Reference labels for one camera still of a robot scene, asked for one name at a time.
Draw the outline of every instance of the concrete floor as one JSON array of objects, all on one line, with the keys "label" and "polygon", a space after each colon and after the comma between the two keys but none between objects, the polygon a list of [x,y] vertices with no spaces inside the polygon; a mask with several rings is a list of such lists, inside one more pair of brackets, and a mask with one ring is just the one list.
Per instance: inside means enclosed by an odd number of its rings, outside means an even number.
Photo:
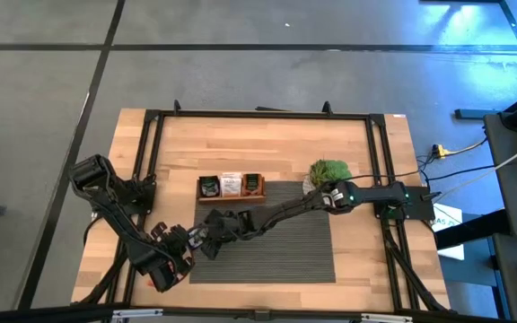
[{"label": "concrete floor", "polygon": [[[102,43],[115,3],[0,0],[0,42]],[[517,18],[517,2],[509,3]],[[134,0],[127,1],[115,42],[504,45],[516,39],[497,4]],[[98,56],[0,52],[0,203],[8,206],[7,215],[0,217],[0,310],[13,306]],[[480,122],[455,120],[451,114],[458,108],[504,109],[515,102],[517,56],[112,52],[79,159],[108,152],[121,108],[170,109],[174,99],[184,109],[260,105],[315,111],[329,100],[340,112],[404,113],[416,153],[423,154],[434,143],[454,149],[484,137]],[[435,163],[428,174],[490,163],[486,145]],[[433,187],[445,190],[469,178],[465,174]],[[487,213],[501,207],[502,199],[495,177],[489,176],[444,203]],[[89,213],[86,203],[67,195],[35,306],[69,303]],[[468,289],[449,288],[452,306],[493,316],[491,293],[469,306],[456,301]],[[472,311],[480,306],[489,310]]]}]

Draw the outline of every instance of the ribbed rubber mat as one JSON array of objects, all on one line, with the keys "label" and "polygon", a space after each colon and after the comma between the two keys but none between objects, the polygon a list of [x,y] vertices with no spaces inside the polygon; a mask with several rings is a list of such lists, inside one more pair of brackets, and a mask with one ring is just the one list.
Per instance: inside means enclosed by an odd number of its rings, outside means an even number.
[{"label": "ribbed rubber mat", "polygon": [[[276,205],[302,196],[302,182],[266,182],[266,205]],[[197,203],[195,223],[202,222],[214,208],[235,212],[253,205],[201,205]],[[334,283],[334,260],[329,215],[308,212],[284,220],[263,236],[250,241],[223,244],[215,260],[195,254],[190,274],[192,284],[219,283]]]}]

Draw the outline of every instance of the wooden tabletop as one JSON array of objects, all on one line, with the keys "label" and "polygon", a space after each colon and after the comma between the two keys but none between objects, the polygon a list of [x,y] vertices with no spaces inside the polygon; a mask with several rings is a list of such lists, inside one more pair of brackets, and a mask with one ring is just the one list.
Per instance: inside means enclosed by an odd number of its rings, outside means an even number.
[{"label": "wooden tabletop", "polygon": [[[122,109],[109,158],[117,174],[129,179],[141,135],[145,110]],[[394,169],[397,174],[417,169],[406,117],[386,115]],[[151,127],[151,146],[154,127]],[[377,151],[384,172],[380,135]],[[145,174],[150,149],[145,152]],[[167,117],[157,158],[157,191],[145,230],[159,221],[189,228],[194,222],[196,181],[199,176],[225,171],[258,172],[266,180],[302,181],[318,159],[345,161],[353,175],[372,174],[365,125],[353,120]],[[401,177],[419,186],[420,177]],[[360,187],[372,179],[358,179]],[[223,309],[392,311],[388,268],[379,221],[372,205],[351,214],[329,215],[337,281],[333,284],[191,284],[188,277],[165,293],[158,293],[148,275],[137,275],[133,305]],[[426,287],[449,307],[434,237],[418,221],[406,222],[412,265]],[[89,232],[73,301],[85,297],[110,267],[118,238],[99,221]],[[402,301],[408,307],[406,282],[399,270]],[[127,265],[119,279],[122,299]]]}]

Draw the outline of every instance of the wooden tray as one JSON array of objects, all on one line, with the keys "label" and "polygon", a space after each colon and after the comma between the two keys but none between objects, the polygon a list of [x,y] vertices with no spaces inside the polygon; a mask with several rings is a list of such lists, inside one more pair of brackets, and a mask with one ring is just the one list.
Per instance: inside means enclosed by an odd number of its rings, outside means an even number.
[{"label": "wooden tray", "polygon": [[200,203],[220,203],[220,202],[253,202],[261,203],[267,200],[267,192],[265,190],[265,178],[261,177],[262,180],[262,192],[261,195],[257,196],[232,196],[232,197],[201,197],[198,192],[198,180],[197,180],[197,200]]}]

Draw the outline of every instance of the metal bracket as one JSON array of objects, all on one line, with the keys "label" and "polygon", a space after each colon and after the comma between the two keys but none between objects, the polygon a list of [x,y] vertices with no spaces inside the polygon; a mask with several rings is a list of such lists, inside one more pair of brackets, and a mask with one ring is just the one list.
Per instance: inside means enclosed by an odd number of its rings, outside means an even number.
[{"label": "metal bracket", "polygon": [[173,115],[178,116],[179,115],[179,110],[181,110],[181,109],[182,108],[180,107],[179,100],[175,100],[173,102],[173,105],[172,105]]},{"label": "metal bracket", "polygon": [[372,323],[412,323],[411,317],[403,317],[398,315],[385,315],[385,314],[366,314],[363,313],[363,319],[361,322],[372,322]]},{"label": "metal bracket", "polygon": [[162,309],[113,310],[113,319],[151,318],[162,316]]},{"label": "metal bracket", "polygon": [[386,120],[384,119],[384,115],[383,114],[371,113],[371,114],[368,115],[368,117],[370,117],[370,120],[372,120],[379,127],[385,127],[386,126]]},{"label": "metal bracket", "polygon": [[322,105],[322,112],[326,113],[328,116],[333,113],[332,108],[330,107],[330,102],[328,102],[328,101],[324,102],[324,104]]},{"label": "metal bracket", "polygon": [[272,315],[270,310],[255,310],[255,320],[256,321],[268,321],[272,320]]},{"label": "metal bracket", "polygon": [[159,110],[148,109],[147,111],[145,111],[144,122],[151,122],[151,121],[157,119],[157,117],[159,117],[159,113],[160,113]]}]

